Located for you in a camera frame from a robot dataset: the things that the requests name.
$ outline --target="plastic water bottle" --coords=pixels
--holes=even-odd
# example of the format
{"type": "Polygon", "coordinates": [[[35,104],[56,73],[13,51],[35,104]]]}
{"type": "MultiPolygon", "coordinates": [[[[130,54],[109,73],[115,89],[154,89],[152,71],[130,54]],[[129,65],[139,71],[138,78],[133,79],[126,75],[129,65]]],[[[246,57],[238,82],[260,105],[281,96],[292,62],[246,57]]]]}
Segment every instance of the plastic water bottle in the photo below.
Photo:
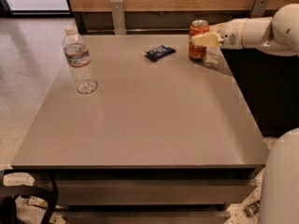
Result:
{"type": "Polygon", "coordinates": [[[79,93],[91,93],[97,88],[93,78],[90,53],[84,38],[75,26],[65,26],[64,54],[79,93]]]}

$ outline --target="white object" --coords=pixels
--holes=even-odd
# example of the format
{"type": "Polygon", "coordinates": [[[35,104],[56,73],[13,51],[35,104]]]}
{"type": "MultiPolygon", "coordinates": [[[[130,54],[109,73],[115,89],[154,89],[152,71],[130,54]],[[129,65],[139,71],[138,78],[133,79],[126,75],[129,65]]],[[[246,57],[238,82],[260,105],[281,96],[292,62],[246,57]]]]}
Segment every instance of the white object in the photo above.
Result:
{"type": "Polygon", "coordinates": [[[76,27],[73,25],[65,26],[64,31],[67,35],[73,35],[77,32],[76,27]]]}
{"type": "Polygon", "coordinates": [[[259,224],[298,223],[299,129],[282,135],[265,165],[259,224]]]}
{"type": "Polygon", "coordinates": [[[217,47],[221,41],[223,41],[221,36],[214,31],[194,35],[192,37],[192,42],[196,44],[196,46],[217,47]]]}

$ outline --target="bottle cap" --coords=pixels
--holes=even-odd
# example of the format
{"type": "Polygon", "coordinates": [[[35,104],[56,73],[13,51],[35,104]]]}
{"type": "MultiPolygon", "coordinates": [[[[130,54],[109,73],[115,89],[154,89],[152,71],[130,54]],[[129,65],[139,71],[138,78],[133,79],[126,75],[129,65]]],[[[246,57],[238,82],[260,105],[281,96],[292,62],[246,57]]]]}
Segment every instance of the bottle cap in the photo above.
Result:
{"type": "Polygon", "coordinates": [[[68,35],[72,35],[72,34],[76,33],[76,27],[73,26],[73,25],[65,26],[64,30],[65,30],[65,33],[68,34],[68,35]]]}

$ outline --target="metal bracket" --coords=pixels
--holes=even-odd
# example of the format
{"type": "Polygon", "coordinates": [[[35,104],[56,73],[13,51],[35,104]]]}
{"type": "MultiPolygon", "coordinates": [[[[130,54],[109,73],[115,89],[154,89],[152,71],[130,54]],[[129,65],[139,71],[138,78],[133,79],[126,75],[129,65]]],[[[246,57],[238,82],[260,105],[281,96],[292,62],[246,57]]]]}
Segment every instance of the metal bracket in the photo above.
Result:
{"type": "Polygon", "coordinates": [[[0,17],[9,17],[11,15],[11,9],[7,0],[0,0],[0,17]]]}
{"type": "Polygon", "coordinates": [[[251,18],[261,18],[265,12],[269,0],[255,0],[250,12],[251,18]]]}
{"type": "Polygon", "coordinates": [[[110,6],[112,11],[112,19],[115,35],[126,35],[127,30],[125,27],[123,1],[122,0],[110,0],[110,6]]]}

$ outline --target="table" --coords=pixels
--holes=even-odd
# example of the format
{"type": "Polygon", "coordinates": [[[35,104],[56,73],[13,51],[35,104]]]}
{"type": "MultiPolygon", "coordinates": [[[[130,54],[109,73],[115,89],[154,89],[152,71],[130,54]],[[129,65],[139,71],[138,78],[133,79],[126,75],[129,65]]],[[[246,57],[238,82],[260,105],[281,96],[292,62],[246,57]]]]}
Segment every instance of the table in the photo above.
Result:
{"type": "MultiPolygon", "coordinates": [[[[200,63],[188,58],[186,35],[85,37],[98,89],[77,93],[65,62],[12,166],[55,171],[67,206],[147,206],[145,223],[157,206],[196,206],[190,223],[222,223],[219,206],[254,190],[268,149],[220,49],[200,63]],[[177,52],[157,63],[144,56],[162,44],[177,52]]],[[[176,219],[168,211],[162,223],[176,219]]]]}

